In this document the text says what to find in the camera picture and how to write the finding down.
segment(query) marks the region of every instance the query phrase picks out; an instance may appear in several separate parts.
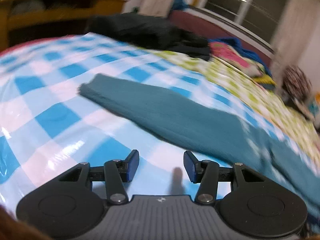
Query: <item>pink pillow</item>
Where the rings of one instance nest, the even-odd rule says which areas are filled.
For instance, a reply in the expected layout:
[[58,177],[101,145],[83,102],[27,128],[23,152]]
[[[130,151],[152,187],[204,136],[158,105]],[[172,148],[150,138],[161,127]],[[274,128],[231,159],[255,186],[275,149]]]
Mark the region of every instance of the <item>pink pillow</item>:
[[249,61],[249,63],[246,61],[246,58],[241,57],[232,46],[215,41],[210,43],[210,48],[214,56],[223,59],[249,77],[261,77],[263,75],[255,62]]

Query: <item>plastic sheet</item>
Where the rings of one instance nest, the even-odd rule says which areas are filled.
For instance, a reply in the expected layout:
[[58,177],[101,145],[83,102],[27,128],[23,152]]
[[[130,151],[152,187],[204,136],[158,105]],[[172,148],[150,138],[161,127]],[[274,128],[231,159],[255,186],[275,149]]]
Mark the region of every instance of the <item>plastic sheet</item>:
[[[23,196],[77,163],[103,165],[125,158],[132,149],[139,150],[140,165],[133,182],[126,185],[129,197],[189,194],[194,198],[199,185],[189,181],[184,169],[185,149],[78,96],[78,86],[96,72],[116,74],[116,68],[98,61],[97,55],[119,56],[116,51],[121,49],[135,50],[99,36],[83,37],[32,44],[0,57],[0,204],[15,212]],[[86,48],[96,49],[88,52]],[[149,57],[149,61],[160,60]],[[93,69],[84,73],[88,66]],[[93,190],[105,195],[101,182],[94,183]],[[230,183],[219,183],[218,198],[228,192]]]

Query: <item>green patterned blanket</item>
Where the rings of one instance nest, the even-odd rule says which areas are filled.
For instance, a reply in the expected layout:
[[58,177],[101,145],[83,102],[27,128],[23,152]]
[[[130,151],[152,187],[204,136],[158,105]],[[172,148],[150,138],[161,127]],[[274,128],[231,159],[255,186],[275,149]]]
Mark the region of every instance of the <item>green patterned blanket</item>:
[[320,153],[316,147],[319,137],[312,122],[306,121],[301,114],[286,107],[277,95],[260,87],[253,79],[217,57],[207,62],[178,52],[149,51],[178,66],[199,72],[207,80],[224,87],[278,126],[320,167]]

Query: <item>teal towel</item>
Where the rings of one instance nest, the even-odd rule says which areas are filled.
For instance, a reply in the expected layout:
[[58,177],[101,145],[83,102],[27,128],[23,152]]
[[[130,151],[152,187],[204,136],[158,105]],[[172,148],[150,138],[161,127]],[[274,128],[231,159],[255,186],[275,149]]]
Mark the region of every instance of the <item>teal towel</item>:
[[250,166],[300,195],[309,212],[318,217],[320,179],[285,142],[271,138],[263,129],[172,90],[102,74],[79,90],[80,95],[172,144]]

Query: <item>wooden shelf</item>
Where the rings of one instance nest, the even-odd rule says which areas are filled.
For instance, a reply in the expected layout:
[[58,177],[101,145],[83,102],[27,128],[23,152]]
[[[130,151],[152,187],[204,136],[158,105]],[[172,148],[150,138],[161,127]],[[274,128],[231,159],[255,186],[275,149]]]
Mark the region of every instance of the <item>wooden shelf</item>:
[[92,8],[72,9],[58,8],[45,11],[35,11],[13,15],[8,18],[7,30],[11,31],[23,27],[33,26],[37,24],[68,21],[77,19],[87,19],[92,15]]
[[45,10],[11,15],[17,4],[29,0],[0,1],[0,51],[25,41],[83,34],[93,15],[121,13],[127,0],[41,0]]

